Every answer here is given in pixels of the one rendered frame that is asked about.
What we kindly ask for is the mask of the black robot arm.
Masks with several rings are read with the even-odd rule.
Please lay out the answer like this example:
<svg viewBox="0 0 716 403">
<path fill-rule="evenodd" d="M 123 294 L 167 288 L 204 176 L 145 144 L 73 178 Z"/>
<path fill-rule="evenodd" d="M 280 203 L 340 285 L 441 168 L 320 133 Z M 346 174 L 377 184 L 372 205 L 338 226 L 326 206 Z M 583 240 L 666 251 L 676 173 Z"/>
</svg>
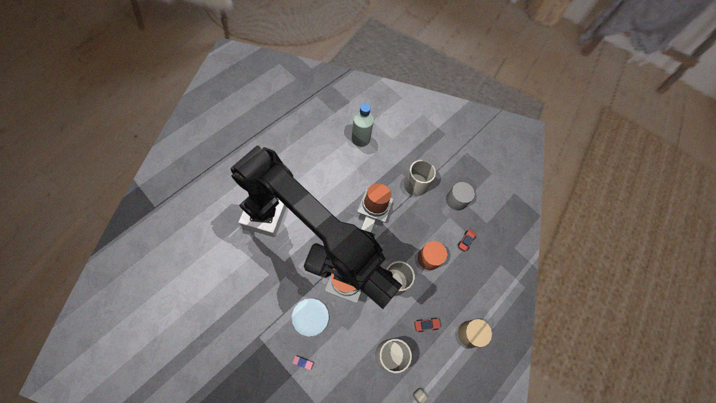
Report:
<svg viewBox="0 0 716 403">
<path fill-rule="evenodd" d="M 401 288 L 396 278 L 379 267 L 385 257 L 373 233 L 338 221 L 294 179 L 275 151 L 256 146 L 230 170 L 231 177 L 248 191 L 249 197 L 239 206 L 251 222 L 272 223 L 280 200 L 323 241 L 338 273 L 379 307 L 384 309 Z"/>
</svg>

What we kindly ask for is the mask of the white balance beam with square end pans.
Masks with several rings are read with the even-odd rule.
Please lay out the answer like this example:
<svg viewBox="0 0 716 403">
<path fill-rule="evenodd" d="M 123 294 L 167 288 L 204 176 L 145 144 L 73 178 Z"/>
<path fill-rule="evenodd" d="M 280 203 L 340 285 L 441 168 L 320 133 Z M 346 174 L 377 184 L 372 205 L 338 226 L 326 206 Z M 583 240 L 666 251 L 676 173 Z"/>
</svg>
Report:
<svg viewBox="0 0 716 403">
<path fill-rule="evenodd" d="M 365 222 L 361 226 L 362 230 L 371 232 L 373 230 L 374 221 L 377 219 L 379 221 L 385 222 L 387 219 L 387 214 L 389 213 L 391 204 L 392 204 L 392 198 L 389 201 L 389 204 L 387 205 L 387 209 L 383 213 L 372 213 L 368 209 L 366 209 L 365 206 L 365 198 L 366 194 L 368 193 L 368 190 L 365 191 L 365 195 L 361 199 L 360 207 L 357 210 L 357 213 L 363 214 L 366 216 Z M 338 297 L 341 297 L 345 300 L 351 301 L 353 303 L 357 303 L 360 298 L 361 290 L 353 290 L 351 292 L 342 292 L 337 290 L 332 284 L 332 276 L 329 278 L 329 281 L 327 283 L 327 286 L 325 288 L 325 292 L 328 292 L 332 295 L 336 295 Z"/>
</svg>

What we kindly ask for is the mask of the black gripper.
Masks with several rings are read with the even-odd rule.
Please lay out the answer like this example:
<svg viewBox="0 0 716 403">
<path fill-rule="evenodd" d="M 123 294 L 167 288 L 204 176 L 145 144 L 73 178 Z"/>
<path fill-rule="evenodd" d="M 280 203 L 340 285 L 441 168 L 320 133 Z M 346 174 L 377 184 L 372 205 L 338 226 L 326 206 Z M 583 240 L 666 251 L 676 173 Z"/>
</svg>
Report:
<svg viewBox="0 0 716 403">
<path fill-rule="evenodd" d="M 327 256 L 324 246 L 320 244 L 313 244 L 306 261 L 304 262 L 304 267 L 306 271 L 319 275 L 323 278 L 329 277 L 333 274 L 334 279 L 347 283 L 347 285 L 351 285 L 350 282 L 348 282 L 347 279 L 338 273 L 337 269 L 333 267 L 332 262 L 332 259 Z"/>
</svg>

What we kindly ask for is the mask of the red toy car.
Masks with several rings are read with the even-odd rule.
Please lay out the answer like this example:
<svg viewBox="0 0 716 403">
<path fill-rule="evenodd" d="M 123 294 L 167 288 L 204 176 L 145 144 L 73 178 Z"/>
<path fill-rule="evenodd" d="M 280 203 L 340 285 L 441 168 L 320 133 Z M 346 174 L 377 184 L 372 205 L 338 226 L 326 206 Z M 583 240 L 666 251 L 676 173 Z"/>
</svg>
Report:
<svg viewBox="0 0 716 403">
<path fill-rule="evenodd" d="M 440 320 L 436 318 L 432 318 L 431 320 L 417 320 L 415 321 L 415 331 L 421 332 L 433 329 L 433 331 L 436 331 L 441 326 Z"/>
<path fill-rule="evenodd" d="M 461 249 L 462 251 L 467 251 L 469 249 L 469 245 L 471 244 L 471 242 L 473 240 L 475 240 L 476 233 L 474 231 L 472 231 L 472 229 L 469 229 L 468 231 L 466 231 L 464 233 L 464 235 L 465 236 L 463 237 L 462 241 L 460 241 L 458 243 L 458 248 Z"/>
</svg>

